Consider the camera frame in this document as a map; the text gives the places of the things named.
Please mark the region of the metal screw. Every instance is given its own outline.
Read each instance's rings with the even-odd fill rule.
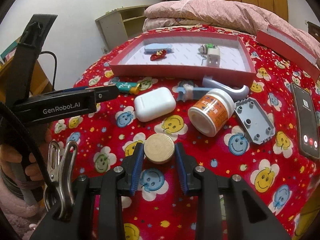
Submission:
[[[238,174],[235,174],[235,175],[232,176],[232,179],[233,179],[234,181],[241,181],[241,176],[238,175]]]
[[[204,172],[204,171],[205,171],[205,168],[204,168],[204,166],[196,166],[196,171],[198,171],[198,172]]]
[[[81,175],[78,176],[78,180],[79,180],[79,181],[84,181],[84,180],[86,180],[86,179],[87,179],[87,176],[84,175],[84,174],[81,174]]]
[[[116,166],[113,168],[114,172],[121,172],[123,171],[123,168],[121,166]]]

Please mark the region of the wooden desk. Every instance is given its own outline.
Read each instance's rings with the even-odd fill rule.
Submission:
[[[5,93],[8,80],[8,73],[11,67],[13,57],[9,59],[3,66],[0,67],[0,101],[5,102]],[[33,69],[30,93],[31,95],[40,95],[52,91],[52,85],[47,76],[42,70],[38,61],[36,61],[35,68]]]

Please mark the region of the white plastic jar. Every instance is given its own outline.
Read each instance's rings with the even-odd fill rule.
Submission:
[[[213,137],[231,117],[235,108],[236,104],[228,93],[214,88],[188,110],[188,116],[200,133]]]

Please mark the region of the alligator clip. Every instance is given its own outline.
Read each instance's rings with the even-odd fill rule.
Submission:
[[[47,211],[57,200],[61,203],[61,208],[57,215],[58,219],[66,218],[75,203],[71,187],[71,177],[78,153],[78,145],[75,141],[68,141],[63,155],[61,151],[56,141],[50,142],[47,170],[52,185],[50,187],[45,185],[44,188],[44,204]]]

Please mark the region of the red candy wrapper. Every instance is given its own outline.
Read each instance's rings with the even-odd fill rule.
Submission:
[[[154,60],[157,60],[157,59],[164,58],[166,54],[167,54],[167,51],[165,49],[163,49],[161,51],[157,51],[156,54],[152,54],[151,55],[150,60],[154,61]]]

